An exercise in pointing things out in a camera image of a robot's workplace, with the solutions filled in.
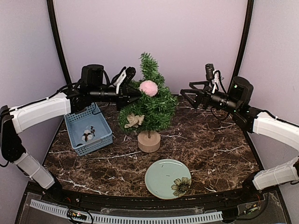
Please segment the tan wooden ornaments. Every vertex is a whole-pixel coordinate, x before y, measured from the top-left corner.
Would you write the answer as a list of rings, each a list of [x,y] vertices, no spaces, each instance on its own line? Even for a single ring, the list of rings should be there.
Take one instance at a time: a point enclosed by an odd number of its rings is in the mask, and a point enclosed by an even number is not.
[[[124,128],[135,127],[138,128],[142,125],[145,115],[134,115],[133,113],[127,116],[128,124]]]

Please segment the pink ornament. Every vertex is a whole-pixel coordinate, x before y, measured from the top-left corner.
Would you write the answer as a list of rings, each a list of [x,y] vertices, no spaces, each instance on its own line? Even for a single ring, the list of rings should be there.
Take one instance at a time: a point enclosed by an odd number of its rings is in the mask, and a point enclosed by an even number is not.
[[[151,80],[146,80],[140,84],[139,90],[146,95],[153,97],[158,93],[158,85]]]

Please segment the black frame post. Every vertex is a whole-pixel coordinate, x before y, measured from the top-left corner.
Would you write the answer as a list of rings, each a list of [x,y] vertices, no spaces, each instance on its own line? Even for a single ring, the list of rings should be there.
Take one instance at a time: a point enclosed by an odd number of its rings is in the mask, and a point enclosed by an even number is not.
[[[249,29],[250,29],[252,14],[253,14],[253,7],[254,7],[254,0],[247,0],[247,7],[246,7],[246,14],[245,14],[244,25],[242,30],[242,36],[241,36],[240,46],[239,46],[234,70],[232,73],[232,77],[236,77],[239,75],[239,71],[241,68],[241,64],[245,53],[248,36],[249,36]]]
[[[55,9],[54,9],[54,1],[46,0],[46,2],[47,2],[48,15],[49,15],[49,19],[50,19],[52,35],[53,35],[59,63],[60,63],[61,69],[62,69],[62,73],[63,73],[66,84],[71,84],[71,77],[70,77],[70,74],[69,74],[69,71],[67,68],[64,51],[62,48],[60,35],[59,35],[59,31],[58,31],[57,19],[56,19],[56,14],[55,14]]]

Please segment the blue plastic basket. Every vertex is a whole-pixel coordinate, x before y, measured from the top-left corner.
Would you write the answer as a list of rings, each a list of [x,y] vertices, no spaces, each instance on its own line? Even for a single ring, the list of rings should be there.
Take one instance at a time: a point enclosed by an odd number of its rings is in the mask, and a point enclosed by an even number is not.
[[[101,109],[92,103],[80,113],[64,117],[71,147],[79,156],[84,156],[113,142],[112,130]]]

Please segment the green flower plate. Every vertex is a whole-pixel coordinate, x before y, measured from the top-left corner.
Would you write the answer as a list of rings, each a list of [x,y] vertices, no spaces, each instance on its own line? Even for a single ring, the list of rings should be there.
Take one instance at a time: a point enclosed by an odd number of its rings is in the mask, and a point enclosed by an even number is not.
[[[162,159],[147,169],[144,177],[147,190],[164,200],[184,196],[189,190],[192,178],[188,167],[174,159]]]

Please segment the black right frame post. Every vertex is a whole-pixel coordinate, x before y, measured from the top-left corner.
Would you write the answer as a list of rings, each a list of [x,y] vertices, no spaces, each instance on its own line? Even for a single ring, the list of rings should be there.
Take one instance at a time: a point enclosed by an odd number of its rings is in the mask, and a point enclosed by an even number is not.
[[[254,7],[254,0],[247,0],[247,7],[246,7],[246,14],[245,14],[244,25],[242,30],[242,36],[241,36],[240,46],[239,46],[234,70],[232,73],[232,77],[236,77],[239,75],[239,71],[241,68],[241,64],[245,53],[248,36],[249,36],[249,29],[250,29],[252,14],[253,14],[253,7]]]

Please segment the white cotton flower ornament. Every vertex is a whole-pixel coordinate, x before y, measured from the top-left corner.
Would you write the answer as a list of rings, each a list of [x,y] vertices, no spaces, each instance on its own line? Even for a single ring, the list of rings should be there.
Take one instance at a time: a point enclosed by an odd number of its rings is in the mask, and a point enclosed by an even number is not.
[[[88,142],[88,141],[93,140],[94,137],[95,137],[94,126],[90,126],[89,129],[84,130],[81,140],[83,142]]]

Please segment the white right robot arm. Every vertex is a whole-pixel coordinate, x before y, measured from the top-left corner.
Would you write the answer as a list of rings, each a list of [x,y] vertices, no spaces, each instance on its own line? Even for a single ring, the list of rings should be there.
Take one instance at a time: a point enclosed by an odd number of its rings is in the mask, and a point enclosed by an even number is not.
[[[181,95],[193,106],[204,109],[209,106],[224,110],[232,115],[233,121],[245,132],[261,134],[280,141],[292,148],[299,148],[299,126],[279,119],[267,110],[251,107],[249,101],[253,85],[243,77],[234,77],[228,93],[214,90],[209,81],[191,82],[189,89],[182,89]],[[299,182],[299,158],[267,170],[251,174],[239,191],[238,198],[249,202],[256,196],[257,190],[284,184]]]

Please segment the small green christmas tree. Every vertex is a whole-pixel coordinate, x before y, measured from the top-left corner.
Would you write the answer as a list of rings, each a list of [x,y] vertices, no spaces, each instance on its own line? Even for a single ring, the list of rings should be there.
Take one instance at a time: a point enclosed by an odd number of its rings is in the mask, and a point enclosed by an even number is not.
[[[161,144],[161,136],[158,132],[166,130],[170,126],[178,100],[165,85],[165,79],[159,72],[157,60],[146,52],[141,54],[140,60],[143,78],[131,81],[129,86],[137,89],[142,96],[139,100],[121,109],[118,121],[123,131],[138,134],[137,142],[140,150],[153,153],[160,148]],[[140,84],[146,80],[151,80],[158,85],[158,93],[153,97],[139,90]],[[131,113],[145,115],[142,125],[138,128],[124,128],[128,124],[127,116]]]

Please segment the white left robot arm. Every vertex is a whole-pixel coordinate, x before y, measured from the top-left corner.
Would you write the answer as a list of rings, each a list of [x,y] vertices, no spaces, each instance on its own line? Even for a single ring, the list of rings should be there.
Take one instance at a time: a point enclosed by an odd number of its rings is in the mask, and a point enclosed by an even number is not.
[[[55,117],[79,112],[91,103],[115,103],[117,110],[141,97],[139,90],[129,85],[136,74],[134,67],[123,67],[109,79],[104,67],[98,64],[84,66],[81,78],[61,87],[53,95],[25,105],[0,109],[0,149],[3,158],[29,175],[55,203],[63,203],[66,193],[54,176],[22,145],[19,134],[26,129]]]

